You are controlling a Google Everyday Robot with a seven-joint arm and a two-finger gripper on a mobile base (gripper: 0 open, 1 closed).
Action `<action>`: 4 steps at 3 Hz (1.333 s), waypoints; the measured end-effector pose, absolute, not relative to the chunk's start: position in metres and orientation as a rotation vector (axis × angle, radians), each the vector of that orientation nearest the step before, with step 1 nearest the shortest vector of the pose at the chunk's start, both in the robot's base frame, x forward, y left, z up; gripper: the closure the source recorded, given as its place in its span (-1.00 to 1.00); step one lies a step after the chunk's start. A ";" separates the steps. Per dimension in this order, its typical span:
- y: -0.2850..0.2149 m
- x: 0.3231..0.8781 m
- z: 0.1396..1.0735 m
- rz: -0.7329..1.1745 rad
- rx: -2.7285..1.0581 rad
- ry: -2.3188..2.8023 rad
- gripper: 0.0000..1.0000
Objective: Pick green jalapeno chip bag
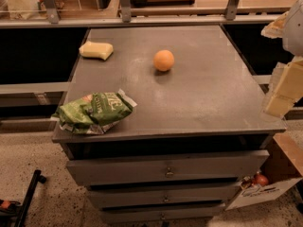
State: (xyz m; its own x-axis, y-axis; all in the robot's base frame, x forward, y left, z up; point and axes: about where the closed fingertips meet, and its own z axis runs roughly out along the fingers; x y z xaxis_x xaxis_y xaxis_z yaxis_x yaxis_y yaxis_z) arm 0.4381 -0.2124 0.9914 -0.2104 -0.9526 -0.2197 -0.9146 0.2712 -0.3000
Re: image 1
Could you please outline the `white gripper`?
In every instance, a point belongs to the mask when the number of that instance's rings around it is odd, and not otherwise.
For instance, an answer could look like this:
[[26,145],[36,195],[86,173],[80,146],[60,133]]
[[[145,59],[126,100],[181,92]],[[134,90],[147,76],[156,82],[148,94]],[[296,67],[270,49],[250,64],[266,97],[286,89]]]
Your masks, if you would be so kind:
[[[303,0],[278,16],[260,32],[270,39],[281,38],[283,48],[295,56],[303,56]],[[287,64],[279,62],[269,81],[263,100],[263,112],[283,117],[303,97],[303,59],[295,57]]]

